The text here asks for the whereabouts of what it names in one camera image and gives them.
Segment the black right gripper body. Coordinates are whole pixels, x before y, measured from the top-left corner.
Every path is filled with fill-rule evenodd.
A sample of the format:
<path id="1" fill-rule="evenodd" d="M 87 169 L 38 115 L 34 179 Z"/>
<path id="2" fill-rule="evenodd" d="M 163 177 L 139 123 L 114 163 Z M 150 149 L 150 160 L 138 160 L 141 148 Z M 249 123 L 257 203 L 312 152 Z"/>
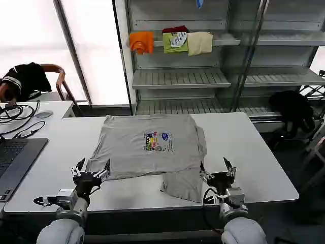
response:
<path id="1" fill-rule="evenodd" d="M 221 195 L 226 194 L 226 190 L 232 187 L 235 175 L 228 172 L 212 173 L 212 177 L 207 180 L 207 185 L 214 187 Z"/>

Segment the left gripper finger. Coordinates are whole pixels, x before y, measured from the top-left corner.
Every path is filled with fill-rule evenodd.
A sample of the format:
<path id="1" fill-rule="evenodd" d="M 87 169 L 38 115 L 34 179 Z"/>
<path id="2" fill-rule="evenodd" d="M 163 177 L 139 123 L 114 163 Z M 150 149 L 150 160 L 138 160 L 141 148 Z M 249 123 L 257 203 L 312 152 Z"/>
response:
<path id="1" fill-rule="evenodd" d="M 100 179 L 106 179 L 110 175 L 110 159 L 107 160 L 103 169 L 96 172 L 93 176 Z"/>
<path id="2" fill-rule="evenodd" d="M 77 177 L 81 175 L 81 169 L 85 163 L 85 158 L 83 158 L 81 161 L 79 161 L 77 163 L 77 165 L 75 167 L 71 168 L 71 173 L 72 173 L 72 177 Z"/>

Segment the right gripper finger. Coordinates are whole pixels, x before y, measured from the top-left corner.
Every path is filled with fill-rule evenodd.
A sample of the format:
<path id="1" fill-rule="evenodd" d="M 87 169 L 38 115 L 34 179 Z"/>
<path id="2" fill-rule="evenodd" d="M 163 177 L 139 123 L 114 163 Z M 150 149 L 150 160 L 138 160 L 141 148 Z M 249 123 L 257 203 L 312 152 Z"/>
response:
<path id="1" fill-rule="evenodd" d="M 228 170 L 226 175 L 227 176 L 235 176 L 236 167 L 232 166 L 231 162 L 228 159 L 223 158 L 223 160 L 224 160 L 224 163 L 225 163 L 225 165 L 227 167 L 227 170 Z"/>
<path id="2" fill-rule="evenodd" d="M 200 161 L 200 178 L 202 180 L 210 180 L 211 174 L 205 170 L 204 164 L 202 161 Z"/>

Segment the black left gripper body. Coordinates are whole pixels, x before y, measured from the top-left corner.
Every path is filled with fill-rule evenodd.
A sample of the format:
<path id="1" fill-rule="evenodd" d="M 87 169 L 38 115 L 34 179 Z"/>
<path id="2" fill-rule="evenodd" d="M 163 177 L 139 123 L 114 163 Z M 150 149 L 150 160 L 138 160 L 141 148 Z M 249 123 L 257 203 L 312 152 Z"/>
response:
<path id="1" fill-rule="evenodd" d="M 90 172 L 81 172 L 73 176 L 78 197 L 89 197 L 94 191 L 101 188 L 102 180 Z"/>

